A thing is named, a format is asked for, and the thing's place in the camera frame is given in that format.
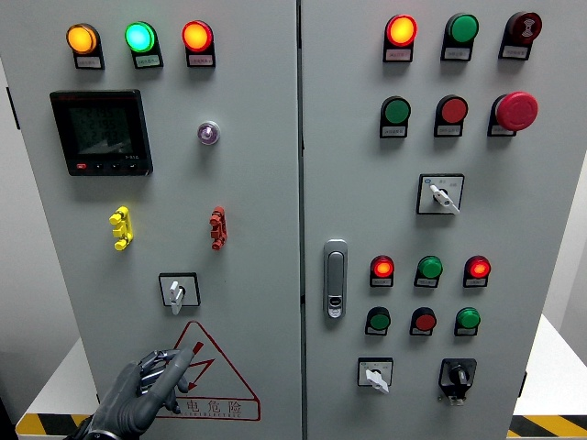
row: digital power meter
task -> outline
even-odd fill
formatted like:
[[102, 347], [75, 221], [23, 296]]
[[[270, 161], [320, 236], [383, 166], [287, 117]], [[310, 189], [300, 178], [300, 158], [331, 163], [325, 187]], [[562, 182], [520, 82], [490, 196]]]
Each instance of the digital power meter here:
[[144, 176], [153, 172], [139, 90], [50, 94], [71, 176]]

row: white switch knob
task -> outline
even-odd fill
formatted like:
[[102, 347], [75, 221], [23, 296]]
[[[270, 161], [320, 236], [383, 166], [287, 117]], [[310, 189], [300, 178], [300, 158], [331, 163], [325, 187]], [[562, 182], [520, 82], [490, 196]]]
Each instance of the white switch knob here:
[[447, 208], [451, 211], [454, 215], [460, 213], [459, 208], [457, 205], [454, 204], [452, 199], [450, 199], [449, 195], [446, 194], [444, 191], [439, 190], [436, 185], [430, 185], [430, 191], [434, 194], [434, 198], [437, 202], [439, 202], [442, 206]]
[[169, 290], [169, 297], [172, 304], [173, 314], [178, 314], [182, 309], [182, 300], [185, 295], [185, 289], [179, 285], [179, 282], [174, 281]]
[[380, 391], [383, 394], [389, 394], [389, 387], [387, 386], [387, 383], [385, 383], [385, 380], [382, 379], [381, 373], [368, 369], [365, 371], [365, 374], [367, 376], [367, 381], [375, 390]]

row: gray metal panel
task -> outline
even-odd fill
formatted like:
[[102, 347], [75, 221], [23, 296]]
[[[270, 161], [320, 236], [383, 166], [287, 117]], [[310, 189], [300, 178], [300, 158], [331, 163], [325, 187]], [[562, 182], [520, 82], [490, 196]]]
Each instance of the gray metal panel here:
[[[498, 60], [504, 26], [518, 11], [544, 21], [529, 61]], [[440, 62], [444, 26], [455, 13], [480, 21], [469, 63]], [[581, 1], [303, 1], [305, 276], [308, 438], [501, 439], [522, 383], [585, 153], [587, 73]], [[382, 38], [396, 14], [419, 27], [414, 62], [382, 65]], [[487, 138], [493, 100], [526, 90], [540, 102], [528, 130]], [[464, 135], [433, 138], [447, 94], [469, 103]], [[389, 96], [412, 106], [405, 140], [379, 140]], [[465, 175], [461, 214], [416, 216], [420, 173]], [[322, 312], [323, 246], [349, 244], [346, 316]], [[371, 259], [388, 254], [394, 287], [369, 287]], [[465, 261], [483, 254], [489, 286], [463, 290]], [[435, 290], [413, 286], [415, 268], [437, 255]], [[390, 310], [386, 337], [363, 334], [373, 306]], [[412, 312], [431, 307], [431, 337], [409, 336]], [[455, 338], [457, 311], [478, 308], [479, 335]], [[390, 394], [357, 387], [358, 357], [393, 357]], [[463, 407], [438, 401], [443, 358], [475, 358]]]
[[[214, 70], [185, 66], [181, 30], [193, 19], [215, 33]], [[155, 27], [163, 69], [133, 68], [124, 31], [136, 20]], [[146, 438], [301, 437], [295, 20], [292, 0], [2, 5], [0, 53], [99, 393], [197, 319], [261, 402], [259, 423], [159, 420]], [[105, 71], [74, 69], [65, 32], [80, 22], [100, 32]], [[70, 177], [49, 93], [126, 88], [142, 93], [154, 173]], [[196, 142], [205, 120], [222, 130], [213, 147]], [[136, 237], [118, 253], [108, 217], [121, 204]], [[215, 253], [217, 205], [228, 241]], [[202, 306], [175, 317], [158, 275], [189, 271]], [[224, 381], [212, 368], [202, 380]]]

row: green push button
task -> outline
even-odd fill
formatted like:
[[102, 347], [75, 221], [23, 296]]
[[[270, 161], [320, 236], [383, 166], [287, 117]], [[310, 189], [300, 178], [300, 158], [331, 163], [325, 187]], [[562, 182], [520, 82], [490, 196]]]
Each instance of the green push button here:
[[418, 271], [429, 280], [433, 280], [442, 273], [442, 263], [438, 257], [424, 257], [418, 263]]
[[370, 320], [371, 327], [379, 331], [385, 330], [391, 323], [392, 320], [385, 314], [375, 314]]
[[479, 22], [475, 16], [462, 14], [452, 18], [451, 21], [449, 34], [459, 43], [467, 43], [477, 37]]
[[457, 323], [464, 328], [475, 328], [481, 322], [477, 309], [467, 307], [457, 314]]
[[385, 118], [392, 124], [402, 124], [410, 116], [410, 105], [402, 98], [394, 99], [385, 107]]

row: red triangle warning symbol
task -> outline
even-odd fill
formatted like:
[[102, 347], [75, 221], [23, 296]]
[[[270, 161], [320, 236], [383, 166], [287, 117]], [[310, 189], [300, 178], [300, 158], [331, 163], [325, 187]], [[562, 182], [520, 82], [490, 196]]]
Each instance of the red triangle warning symbol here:
[[158, 417], [258, 422], [259, 398], [200, 323], [190, 321], [175, 348], [193, 348], [198, 343], [203, 346], [185, 372], [189, 391], [177, 396], [182, 413], [163, 408]]

